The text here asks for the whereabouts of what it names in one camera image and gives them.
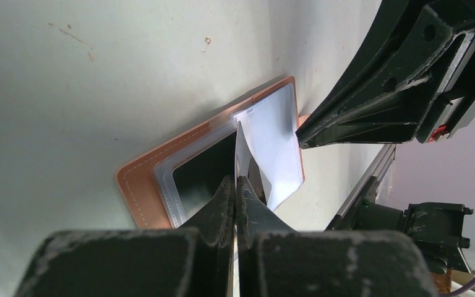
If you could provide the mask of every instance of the metal bracket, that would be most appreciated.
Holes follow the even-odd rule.
[[[461,100],[447,110],[453,92]],[[475,0],[383,0],[351,64],[296,134],[304,149],[427,142],[474,116]]]

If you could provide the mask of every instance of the scratch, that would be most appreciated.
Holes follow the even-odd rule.
[[[52,24],[52,23],[48,23],[48,25],[50,25],[50,26],[52,26],[52,27],[55,27],[55,25]],[[81,39],[77,38],[75,35],[73,35],[73,34],[71,34],[71,33],[68,33],[68,32],[66,32],[65,30],[61,29],[61,28],[58,28],[58,29],[59,29],[59,31],[61,31],[61,33],[64,33],[64,34],[66,34],[66,35],[72,37],[73,39],[75,39],[75,40],[81,42],[82,44],[86,45],[86,46],[89,47],[91,50],[93,50],[93,48],[92,48],[88,43],[86,43],[86,42],[82,41]]]
[[[89,47],[91,50],[93,50],[93,48],[92,48],[88,43],[86,43],[86,42],[82,41],[81,39],[75,37],[73,34],[70,34],[70,33],[66,32],[65,30],[63,30],[63,29],[61,29],[61,28],[59,28],[59,31],[61,31],[62,33],[65,33],[66,35],[72,37],[73,39],[75,39],[75,40],[81,42],[82,44],[86,45],[86,46]]]

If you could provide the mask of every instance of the white stitching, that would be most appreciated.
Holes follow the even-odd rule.
[[[203,128],[203,129],[197,131],[196,133],[190,135],[189,137],[186,137],[185,139],[181,140],[180,142],[178,142],[178,143],[176,143],[176,144],[174,144],[174,145],[171,145],[171,146],[167,147],[167,148],[164,149],[162,152],[160,152],[160,153],[158,153],[158,154],[156,154],[156,155],[154,155],[154,156],[148,158],[147,160],[145,160],[145,161],[143,161],[143,162],[141,162],[141,163],[135,165],[133,168],[129,169],[128,171],[126,171],[126,172],[124,173],[124,175],[123,175],[123,180],[124,180],[124,182],[125,182],[125,184],[126,184],[126,188],[128,188],[128,192],[130,193],[130,196],[132,197],[132,200],[134,201],[134,204],[135,204],[135,206],[137,207],[137,210],[139,211],[139,215],[141,215],[141,217],[142,217],[142,219],[143,219],[143,222],[145,223],[145,226],[148,226],[147,220],[145,219],[145,216],[143,215],[143,212],[141,211],[141,208],[139,207],[139,204],[137,203],[137,201],[136,201],[136,199],[135,199],[134,193],[132,193],[132,189],[130,189],[130,185],[129,185],[128,181],[126,180],[126,175],[127,175],[130,171],[132,171],[132,170],[136,169],[137,167],[143,165],[144,163],[146,163],[146,162],[152,160],[153,158],[155,158],[155,157],[161,155],[162,153],[166,152],[167,150],[169,150],[169,149],[171,149],[171,148],[173,148],[173,147],[179,145],[181,142],[184,142],[184,141],[186,141],[187,139],[189,139],[189,138],[191,138],[191,137],[193,137],[193,136],[196,136],[197,134],[203,132],[204,130],[207,130],[208,128],[209,128],[209,127],[205,127],[205,128]]]

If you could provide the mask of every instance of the orange leather cover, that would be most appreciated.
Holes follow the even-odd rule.
[[[227,123],[232,114],[252,106],[288,84],[293,84],[296,92],[294,77],[282,79],[121,167],[116,174],[116,182],[136,225],[145,229],[172,228],[161,198],[161,189],[153,173],[156,164]]]

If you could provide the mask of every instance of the mounting hole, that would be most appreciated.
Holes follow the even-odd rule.
[[[385,93],[388,92],[394,92],[396,90],[396,84],[398,81],[396,80],[396,77],[390,77],[387,79],[387,81],[383,84],[383,91]]]
[[[433,25],[428,25],[423,30],[423,38],[427,41],[432,41],[436,37],[436,28]]]

